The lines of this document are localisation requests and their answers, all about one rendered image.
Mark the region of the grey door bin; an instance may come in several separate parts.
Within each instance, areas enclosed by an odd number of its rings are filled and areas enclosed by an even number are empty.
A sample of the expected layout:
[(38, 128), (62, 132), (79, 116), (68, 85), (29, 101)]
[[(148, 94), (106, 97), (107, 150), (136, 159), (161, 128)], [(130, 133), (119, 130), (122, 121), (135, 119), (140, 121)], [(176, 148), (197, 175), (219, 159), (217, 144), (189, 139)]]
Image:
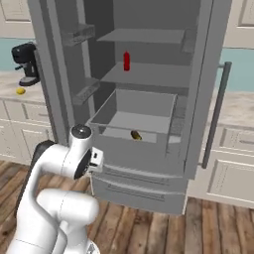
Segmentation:
[(94, 77), (85, 79), (85, 86), (72, 98), (74, 105), (82, 105), (97, 89), (100, 87), (100, 81)]
[(79, 24), (71, 31), (62, 31), (63, 44), (67, 47), (79, 45), (94, 37), (95, 26), (89, 24)]

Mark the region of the grey fridge drawer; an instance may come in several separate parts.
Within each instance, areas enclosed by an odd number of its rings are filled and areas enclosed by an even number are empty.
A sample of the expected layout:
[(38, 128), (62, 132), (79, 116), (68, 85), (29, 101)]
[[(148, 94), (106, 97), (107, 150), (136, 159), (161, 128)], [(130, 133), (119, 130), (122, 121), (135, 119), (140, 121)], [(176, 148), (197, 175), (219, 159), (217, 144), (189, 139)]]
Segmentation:
[[(89, 122), (105, 162), (136, 169), (162, 162), (176, 100), (174, 94), (115, 89)], [(132, 130), (142, 139), (134, 140)]]

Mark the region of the cream base cabinets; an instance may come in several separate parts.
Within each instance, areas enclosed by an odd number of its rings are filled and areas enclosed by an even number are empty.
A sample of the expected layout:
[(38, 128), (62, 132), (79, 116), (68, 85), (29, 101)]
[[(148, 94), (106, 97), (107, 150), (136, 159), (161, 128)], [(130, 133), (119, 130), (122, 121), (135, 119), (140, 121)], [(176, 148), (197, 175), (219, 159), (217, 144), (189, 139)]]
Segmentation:
[(55, 140), (44, 103), (0, 99), (0, 159), (31, 163), (36, 146)]
[(254, 128), (217, 127), (207, 167), (197, 167), (188, 196), (254, 209)]

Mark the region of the cream wall cabinet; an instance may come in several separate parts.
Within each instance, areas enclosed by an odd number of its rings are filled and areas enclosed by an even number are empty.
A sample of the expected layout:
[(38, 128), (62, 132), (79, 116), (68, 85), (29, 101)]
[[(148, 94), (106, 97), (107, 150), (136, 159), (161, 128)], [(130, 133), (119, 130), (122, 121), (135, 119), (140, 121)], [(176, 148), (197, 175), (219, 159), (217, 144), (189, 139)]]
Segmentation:
[(0, 0), (0, 38), (35, 38), (27, 0)]
[(223, 46), (254, 50), (254, 0), (232, 0)]

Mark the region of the grey freezer drawer front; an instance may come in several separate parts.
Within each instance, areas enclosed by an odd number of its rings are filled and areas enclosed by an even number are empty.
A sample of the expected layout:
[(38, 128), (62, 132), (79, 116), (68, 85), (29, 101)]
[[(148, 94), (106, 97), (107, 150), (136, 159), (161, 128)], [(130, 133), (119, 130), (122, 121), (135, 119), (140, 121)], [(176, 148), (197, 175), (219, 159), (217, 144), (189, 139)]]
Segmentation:
[[(147, 182), (142, 182), (142, 181), (122, 179), (122, 178), (118, 178), (118, 177), (114, 177), (114, 176), (108, 176), (108, 175), (104, 174), (104, 171), (106, 169), (116, 170), (119, 172), (125, 172), (125, 173), (130, 173), (130, 174), (135, 174), (135, 175), (147, 176), (147, 177), (151, 177), (151, 178), (155, 178), (155, 179), (164, 179), (164, 181), (167, 183), (164, 185), (159, 185), (159, 184), (154, 184), (154, 183), (147, 183)], [(184, 178), (181, 178), (181, 177), (155, 176), (155, 175), (150, 175), (147, 173), (141, 173), (141, 172), (131, 170), (131, 169), (120, 168), (120, 167), (110, 166), (110, 165), (104, 166), (102, 173), (93, 173), (92, 176), (94, 178), (114, 182), (117, 184), (146, 188), (146, 189), (155, 190), (155, 191), (185, 192), (187, 190), (187, 186), (188, 186), (188, 181)]]
[[(110, 181), (91, 178), (92, 192), (96, 197), (118, 203), (125, 206), (130, 206), (136, 209), (143, 209), (152, 212), (160, 212), (166, 214), (183, 214), (186, 207), (186, 196), (180, 192), (166, 192), (161, 190), (148, 190), (139, 187), (132, 187), (123, 184), (117, 184)], [(165, 201), (158, 201), (139, 196), (133, 196), (125, 193), (117, 193), (107, 190), (108, 185), (122, 187), (134, 191), (144, 191), (149, 193), (163, 194)]]

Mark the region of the grey fridge shelf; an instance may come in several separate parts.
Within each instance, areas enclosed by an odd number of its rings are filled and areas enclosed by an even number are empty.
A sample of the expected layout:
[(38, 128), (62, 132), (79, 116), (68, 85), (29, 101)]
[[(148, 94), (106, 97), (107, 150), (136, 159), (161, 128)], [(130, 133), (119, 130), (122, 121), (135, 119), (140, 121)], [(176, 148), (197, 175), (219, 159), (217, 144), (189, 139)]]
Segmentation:
[(183, 30), (115, 29), (98, 39), (99, 42), (138, 42), (150, 44), (180, 44)]
[(156, 85), (164, 87), (188, 87), (191, 68), (185, 65), (155, 63), (131, 63), (125, 71), (123, 63), (117, 63), (103, 81)]

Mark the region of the grey fridge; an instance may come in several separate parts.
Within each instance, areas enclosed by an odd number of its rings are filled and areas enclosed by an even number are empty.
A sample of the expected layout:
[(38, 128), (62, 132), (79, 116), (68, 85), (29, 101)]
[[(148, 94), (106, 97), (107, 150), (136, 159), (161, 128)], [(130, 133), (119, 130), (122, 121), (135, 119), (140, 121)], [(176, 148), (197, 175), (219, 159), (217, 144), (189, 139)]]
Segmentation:
[[(166, 156), (162, 162), (145, 168), (127, 168), (155, 176), (185, 177), (185, 162), (181, 159), (183, 133), (191, 83), (192, 60), (197, 37), (201, 0), (47, 0), (53, 29), (57, 59), (61, 75), (64, 106), (70, 128), (85, 123), (100, 109), (115, 89), (138, 90), (174, 94), (177, 97)], [(62, 31), (71, 31), (79, 24), (95, 26), (95, 37), (73, 46), (63, 44)], [(180, 44), (150, 44), (128, 42), (99, 42), (98, 39), (115, 29), (183, 30)], [(103, 81), (117, 63), (123, 63), (128, 52), (131, 63), (185, 65), (190, 67), (188, 87)], [(72, 98), (85, 86), (85, 79), (94, 77), (100, 87), (82, 105), (74, 105)], [(208, 116), (202, 137), (198, 166), (201, 166), (214, 105), (210, 100)]]

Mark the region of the black coffee machine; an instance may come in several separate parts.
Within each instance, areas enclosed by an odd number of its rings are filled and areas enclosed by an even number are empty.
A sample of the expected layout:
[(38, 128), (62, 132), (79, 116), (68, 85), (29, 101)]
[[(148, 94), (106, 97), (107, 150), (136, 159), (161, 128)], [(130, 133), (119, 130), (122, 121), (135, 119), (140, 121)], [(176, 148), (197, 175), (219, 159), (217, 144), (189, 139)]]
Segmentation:
[(19, 81), (20, 86), (32, 86), (40, 81), (40, 75), (35, 58), (36, 45), (32, 42), (14, 47), (11, 50), (13, 60), (22, 68), (25, 76)]

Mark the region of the red bottle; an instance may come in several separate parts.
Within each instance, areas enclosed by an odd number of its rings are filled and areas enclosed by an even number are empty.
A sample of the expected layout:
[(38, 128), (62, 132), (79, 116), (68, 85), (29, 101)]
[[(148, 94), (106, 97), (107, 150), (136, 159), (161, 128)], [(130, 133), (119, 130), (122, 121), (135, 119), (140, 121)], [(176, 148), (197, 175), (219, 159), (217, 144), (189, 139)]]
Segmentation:
[(130, 70), (130, 55), (128, 52), (124, 53), (123, 59), (124, 59), (124, 70), (129, 71)]

